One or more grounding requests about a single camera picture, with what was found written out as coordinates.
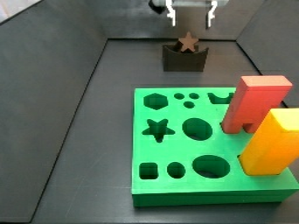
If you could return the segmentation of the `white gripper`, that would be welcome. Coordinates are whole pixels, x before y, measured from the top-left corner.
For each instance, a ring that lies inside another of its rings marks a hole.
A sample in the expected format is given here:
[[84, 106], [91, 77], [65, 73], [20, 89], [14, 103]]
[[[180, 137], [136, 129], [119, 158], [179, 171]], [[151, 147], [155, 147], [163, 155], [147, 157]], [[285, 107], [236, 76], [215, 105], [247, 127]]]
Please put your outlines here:
[[175, 10], [177, 7], [209, 8], [205, 19], [207, 29], [209, 29], [216, 8], [217, 6], [224, 6], [228, 1], [229, 0], [148, 0], [148, 6], [157, 14], [163, 14], [167, 11], [167, 17], [172, 20], [172, 27], [176, 25]]

